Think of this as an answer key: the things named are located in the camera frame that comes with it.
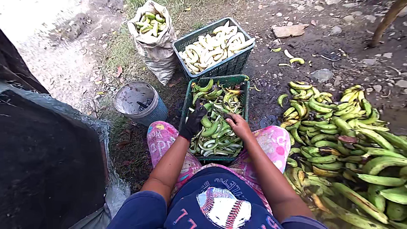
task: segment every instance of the woman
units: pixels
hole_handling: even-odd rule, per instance
[[[230,167],[201,166],[187,151],[204,115],[205,108],[198,108],[179,134],[162,121],[150,125],[155,168],[108,228],[326,228],[282,175],[290,150],[285,129],[269,126],[252,133],[240,115],[230,114],[233,120],[226,122],[247,151]]]

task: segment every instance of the navy blue shirt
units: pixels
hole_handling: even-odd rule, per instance
[[[155,192],[131,195],[108,228],[326,229],[320,222],[303,216],[289,217],[280,224],[250,186],[220,167],[195,174],[179,189],[168,208],[164,198]]]

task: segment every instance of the pink floral pants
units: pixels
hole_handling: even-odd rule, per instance
[[[264,129],[256,130],[253,132],[253,135],[274,165],[281,172],[284,172],[288,153],[291,148],[288,132],[279,126],[268,126]],[[147,132],[147,143],[149,145],[153,167],[157,165],[158,161],[165,152],[167,152],[177,137],[178,131],[169,123],[157,121],[150,125]],[[190,152],[187,152],[181,173],[173,190],[173,196],[177,190],[197,172],[214,166],[222,167],[245,181],[263,200],[267,209],[271,211],[261,187],[257,182],[256,173],[251,165],[251,159],[246,150],[243,150],[229,167],[214,163],[202,166]]]

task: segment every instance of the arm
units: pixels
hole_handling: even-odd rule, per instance
[[[168,204],[171,192],[181,172],[188,147],[189,141],[178,136],[153,169],[141,191],[156,192],[163,196]]]
[[[171,192],[181,173],[191,138],[198,133],[201,119],[208,113],[198,101],[195,107],[195,111],[189,115],[188,121],[179,131],[177,139],[162,156],[141,188],[141,191],[153,191],[160,194],[167,204],[170,203]]]
[[[306,216],[314,218],[311,210],[295,193],[283,174],[264,153],[257,140],[254,138],[248,123],[238,114],[230,114],[231,119],[226,122],[239,136],[247,149],[252,165],[256,170],[257,179],[262,188],[274,217],[282,222],[290,216]]]

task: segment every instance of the bucket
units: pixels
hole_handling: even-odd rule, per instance
[[[147,82],[127,83],[117,91],[113,103],[118,112],[145,126],[168,118],[167,107]]]

